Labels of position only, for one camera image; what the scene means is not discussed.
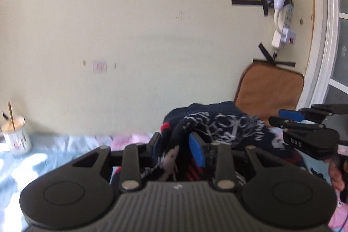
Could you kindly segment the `person's right hand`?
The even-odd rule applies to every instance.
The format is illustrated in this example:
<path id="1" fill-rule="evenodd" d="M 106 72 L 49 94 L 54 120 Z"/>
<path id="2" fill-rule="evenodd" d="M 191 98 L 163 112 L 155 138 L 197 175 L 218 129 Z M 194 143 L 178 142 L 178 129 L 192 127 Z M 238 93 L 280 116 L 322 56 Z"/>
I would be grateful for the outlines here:
<path id="1" fill-rule="evenodd" d="M 338 191 L 342 192 L 345 188 L 345 183 L 342 179 L 342 174 L 339 168 L 335 165 L 333 160 L 328 160 L 329 163 L 329 177 L 331 180 L 332 187 Z"/>

